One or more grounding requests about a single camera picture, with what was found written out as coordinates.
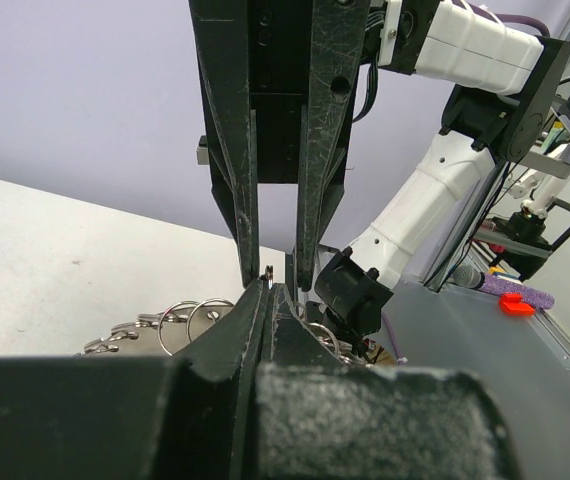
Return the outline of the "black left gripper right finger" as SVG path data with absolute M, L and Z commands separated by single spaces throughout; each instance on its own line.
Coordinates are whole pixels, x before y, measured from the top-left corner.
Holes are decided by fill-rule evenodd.
M 472 373 L 348 366 L 296 316 L 284 285 L 239 302 L 258 337 L 252 479 L 516 479 L 501 412 Z

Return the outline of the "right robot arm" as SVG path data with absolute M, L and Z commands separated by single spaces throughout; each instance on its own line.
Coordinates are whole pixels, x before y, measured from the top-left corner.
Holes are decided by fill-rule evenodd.
M 472 187 L 520 161 L 542 130 L 570 43 L 466 1 L 193 1 L 212 194 L 241 279 L 260 275 L 258 188 L 297 186 L 297 286 L 348 341 L 381 325 L 405 266 Z M 322 270 L 315 257 L 344 193 L 360 68 L 364 110 L 380 71 L 453 90 L 425 156 L 379 216 Z

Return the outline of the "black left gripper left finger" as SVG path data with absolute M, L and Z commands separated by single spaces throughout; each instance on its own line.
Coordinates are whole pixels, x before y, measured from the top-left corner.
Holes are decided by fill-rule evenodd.
M 255 479 L 270 292 L 173 356 L 0 358 L 0 479 Z

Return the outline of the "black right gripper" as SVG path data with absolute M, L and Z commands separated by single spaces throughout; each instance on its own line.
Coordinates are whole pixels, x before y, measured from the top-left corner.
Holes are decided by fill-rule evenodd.
M 344 194 L 370 3 L 191 1 L 189 8 L 211 191 L 235 240 L 242 284 L 260 276 L 258 182 L 298 182 L 296 283 L 309 290 L 318 245 Z

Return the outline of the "metal disc key organizer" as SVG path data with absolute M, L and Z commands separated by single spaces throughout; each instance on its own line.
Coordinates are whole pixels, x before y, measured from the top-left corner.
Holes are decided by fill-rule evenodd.
M 181 301 L 157 314 L 140 314 L 133 322 L 114 326 L 105 338 L 88 342 L 83 355 L 178 356 L 190 345 L 200 349 L 198 338 L 232 312 L 238 305 L 221 298 L 201 302 Z M 258 304 L 250 307 L 249 326 L 241 339 L 240 359 L 259 364 L 330 365 L 340 361 L 365 366 L 367 356 L 351 352 L 351 345 L 338 339 L 326 326 L 309 323 L 305 307 L 292 300 L 284 284 L 264 288 Z

